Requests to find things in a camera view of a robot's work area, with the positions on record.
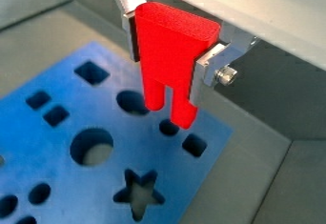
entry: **square hole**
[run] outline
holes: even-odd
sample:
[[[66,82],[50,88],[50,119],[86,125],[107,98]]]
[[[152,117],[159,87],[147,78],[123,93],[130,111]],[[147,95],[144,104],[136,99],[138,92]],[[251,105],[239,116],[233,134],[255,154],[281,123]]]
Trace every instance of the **square hole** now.
[[[68,111],[64,107],[56,106],[51,109],[51,111],[43,116],[47,123],[56,127],[59,123],[62,123],[68,117]]]
[[[50,95],[44,91],[36,92],[27,100],[25,103],[36,110],[51,100]]]
[[[190,152],[195,157],[200,157],[207,144],[206,142],[194,134],[188,134],[186,140],[182,143],[182,148]]]
[[[92,61],[84,63],[75,73],[92,85],[100,84],[104,79],[110,76],[110,73],[100,68]]]

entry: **red block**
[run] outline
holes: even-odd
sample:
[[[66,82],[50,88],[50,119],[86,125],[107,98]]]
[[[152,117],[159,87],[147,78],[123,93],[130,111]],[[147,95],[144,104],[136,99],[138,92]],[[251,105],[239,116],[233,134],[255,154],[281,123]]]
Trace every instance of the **red block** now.
[[[221,25],[155,2],[135,10],[146,105],[164,106],[166,86],[174,89],[171,121],[187,129],[198,108],[188,101],[195,58],[218,41]]]

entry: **blue foam board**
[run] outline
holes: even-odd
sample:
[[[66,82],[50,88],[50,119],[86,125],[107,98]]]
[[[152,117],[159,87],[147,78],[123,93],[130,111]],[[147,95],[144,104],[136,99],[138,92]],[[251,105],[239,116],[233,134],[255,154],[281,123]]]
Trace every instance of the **blue foam board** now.
[[[148,112],[142,93],[138,66],[92,42],[0,100],[0,223],[178,223],[231,128],[203,110],[174,127],[170,99]],[[155,202],[143,217],[135,185]]]

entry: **metal mount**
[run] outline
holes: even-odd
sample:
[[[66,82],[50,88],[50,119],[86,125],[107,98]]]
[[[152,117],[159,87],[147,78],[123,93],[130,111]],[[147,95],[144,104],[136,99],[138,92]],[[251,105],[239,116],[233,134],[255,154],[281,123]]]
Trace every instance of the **metal mount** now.
[[[230,85],[237,76],[237,70],[229,64],[237,60],[258,43],[259,39],[249,32],[223,22],[219,43],[195,61],[190,102],[198,106],[200,101],[200,86],[204,83],[214,87],[217,83]]]
[[[127,32],[130,57],[139,61],[138,34],[135,25],[135,9],[147,0],[116,0],[122,11],[122,27]],[[238,59],[258,43],[259,39],[249,32],[223,22],[219,43],[213,46],[196,59],[190,86],[190,102],[198,106],[200,101],[200,85],[208,87],[217,83],[231,84],[237,76],[237,70],[229,64]]]
[[[122,27],[127,33],[130,58],[136,62],[139,61],[139,48],[135,26],[135,9],[140,4],[146,2],[147,0],[116,0],[122,12]]]

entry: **star-shaped hole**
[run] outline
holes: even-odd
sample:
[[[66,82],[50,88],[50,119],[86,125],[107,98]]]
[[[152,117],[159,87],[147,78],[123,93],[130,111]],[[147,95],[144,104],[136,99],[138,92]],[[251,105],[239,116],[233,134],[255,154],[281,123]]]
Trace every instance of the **star-shaped hole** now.
[[[126,188],[114,196],[118,203],[128,203],[135,221],[142,221],[148,205],[162,205],[163,195],[154,189],[158,173],[150,171],[139,176],[131,170],[124,171]]]

